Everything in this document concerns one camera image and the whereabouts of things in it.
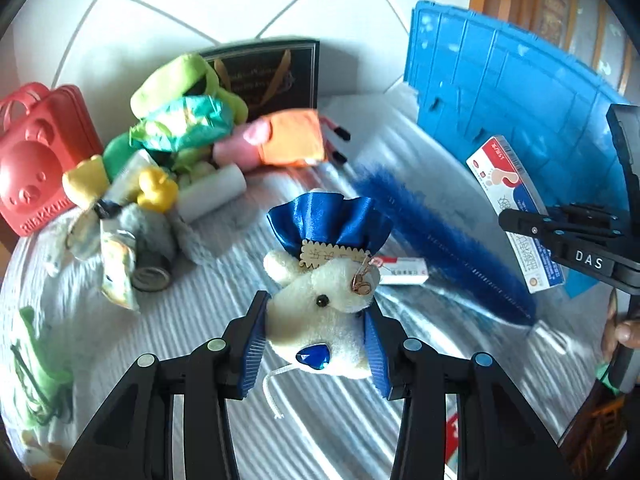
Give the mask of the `person right hand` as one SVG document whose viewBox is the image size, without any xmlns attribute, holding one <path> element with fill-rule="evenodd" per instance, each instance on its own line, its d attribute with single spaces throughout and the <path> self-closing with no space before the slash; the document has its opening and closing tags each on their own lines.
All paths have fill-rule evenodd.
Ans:
<svg viewBox="0 0 640 480">
<path fill-rule="evenodd" d="M 640 324 L 638 321 L 616 322 L 617 309 L 614 304 L 608 306 L 608 315 L 601 341 L 603 359 L 612 359 L 618 346 L 638 350 L 640 348 Z"/>
</svg>

